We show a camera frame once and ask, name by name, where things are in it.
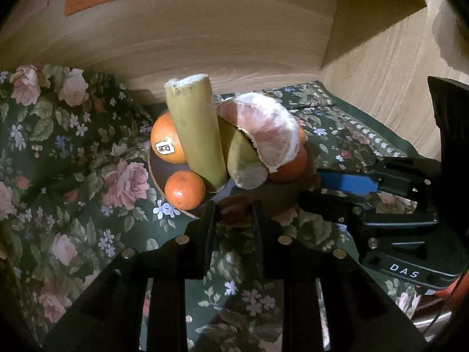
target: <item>green tablecloth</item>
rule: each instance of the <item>green tablecloth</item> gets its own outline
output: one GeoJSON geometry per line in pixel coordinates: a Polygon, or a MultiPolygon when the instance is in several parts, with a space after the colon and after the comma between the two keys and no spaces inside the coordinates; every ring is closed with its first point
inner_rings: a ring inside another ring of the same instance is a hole
{"type": "MultiPolygon", "coordinates": [[[[417,155],[319,82],[265,93],[296,116],[317,167],[357,170],[376,156],[417,155]]],[[[165,202],[147,172],[149,132],[164,109],[142,109],[113,75],[49,65],[0,73],[0,256],[8,256],[0,268],[39,342],[114,255],[157,248],[191,220],[165,202]]],[[[386,193],[366,198],[382,213],[413,209],[386,193]]],[[[357,257],[345,225],[297,207],[277,220],[309,247],[339,246],[357,257]]],[[[260,276],[250,229],[219,227],[217,238],[207,276],[186,282],[189,347],[280,351],[282,284],[260,276]]],[[[369,273],[412,316],[414,287],[369,273]]]]}

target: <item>plate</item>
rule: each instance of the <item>plate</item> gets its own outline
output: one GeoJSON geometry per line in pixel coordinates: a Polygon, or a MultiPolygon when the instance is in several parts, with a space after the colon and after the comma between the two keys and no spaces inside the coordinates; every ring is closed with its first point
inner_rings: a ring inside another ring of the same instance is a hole
{"type": "MultiPolygon", "coordinates": [[[[308,161],[305,171],[299,179],[287,183],[271,182],[267,180],[261,186],[251,190],[238,188],[233,179],[229,179],[228,183],[221,191],[217,193],[207,193],[204,202],[198,207],[188,211],[180,211],[189,217],[200,218],[205,208],[206,201],[213,200],[219,202],[226,197],[242,194],[249,197],[252,201],[261,201],[264,213],[269,218],[284,213],[296,204],[300,191],[304,189],[303,183],[305,178],[314,172],[314,161],[310,149],[307,144],[304,144],[304,147],[308,154],[308,161]]],[[[177,171],[189,170],[187,164],[168,163],[161,160],[153,151],[149,152],[148,165],[153,182],[165,198],[164,189],[168,178],[177,171]]]]}

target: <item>sugarcane piece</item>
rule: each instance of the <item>sugarcane piece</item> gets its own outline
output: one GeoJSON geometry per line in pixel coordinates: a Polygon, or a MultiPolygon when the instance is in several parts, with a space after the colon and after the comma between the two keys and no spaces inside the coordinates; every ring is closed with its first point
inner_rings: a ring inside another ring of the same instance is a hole
{"type": "Polygon", "coordinates": [[[215,193],[227,183],[212,86],[207,74],[171,79],[164,85],[166,103],[189,168],[215,193]]]}
{"type": "Polygon", "coordinates": [[[260,161],[248,137],[235,125],[218,117],[221,146],[228,174],[238,188],[250,190],[267,180],[267,167],[260,161]]]}

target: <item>orange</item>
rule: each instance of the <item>orange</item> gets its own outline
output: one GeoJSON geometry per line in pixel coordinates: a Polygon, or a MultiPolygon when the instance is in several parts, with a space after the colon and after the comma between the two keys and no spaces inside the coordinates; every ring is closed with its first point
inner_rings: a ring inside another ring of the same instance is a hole
{"type": "Polygon", "coordinates": [[[156,119],[152,127],[150,142],[153,152],[159,158],[172,164],[187,163],[169,112],[156,119]]]}
{"type": "Polygon", "coordinates": [[[300,150],[292,161],[287,164],[278,167],[274,173],[269,173],[268,179],[273,182],[290,182],[299,178],[306,168],[306,162],[308,161],[308,154],[302,144],[300,144],[300,150]]]}
{"type": "Polygon", "coordinates": [[[173,207],[191,210],[202,203],[205,184],[197,173],[177,171],[166,181],[165,195],[173,207]]]}
{"type": "Polygon", "coordinates": [[[304,129],[301,126],[300,126],[300,143],[301,144],[306,143],[306,134],[304,133],[304,129]]]}

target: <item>screw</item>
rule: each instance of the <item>screw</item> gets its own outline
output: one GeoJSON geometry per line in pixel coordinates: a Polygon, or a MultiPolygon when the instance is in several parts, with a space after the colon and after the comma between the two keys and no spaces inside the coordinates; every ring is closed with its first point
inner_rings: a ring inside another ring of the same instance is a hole
{"type": "Polygon", "coordinates": [[[122,252],[122,257],[126,260],[131,259],[135,255],[135,250],[134,249],[125,249],[122,252]]]}
{"type": "Polygon", "coordinates": [[[376,249],[378,247],[378,240],[376,238],[370,238],[368,240],[368,246],[370,249],[376,249]]]}
{"type": "Polygon", "coordinates": [[[343,260],[347,256],[347,252],[344,249],[334,249],[332,252],[332,255],[334,255],[337,259],[343,260]]]}
{"type": "Polygon", "coordinates": [[[290,236],[280,236],[278,237],[278,242],[282,245],[288,246],[293,242],[293,239],[290,236]]]}
{"type": "Polygon", "coordinates": [[[352,213],[356,214],[356,215],[359,215],[360,213],[362,213],[362,208],[361,207],[353,207],[352,213]]]}
{"type": "Polygon", "coordinates": [[[180,236],[177,236],[177,237],[175,238],[175,241],[176,241],[176,243],[178,243],[179,245],[184,245],[184,244],[186,244],[187,242],[189,242],[189,237],[188,237],[187,235],[185,235],[185,234],[182,234],[182,235],[180,235],[180,236]]]}

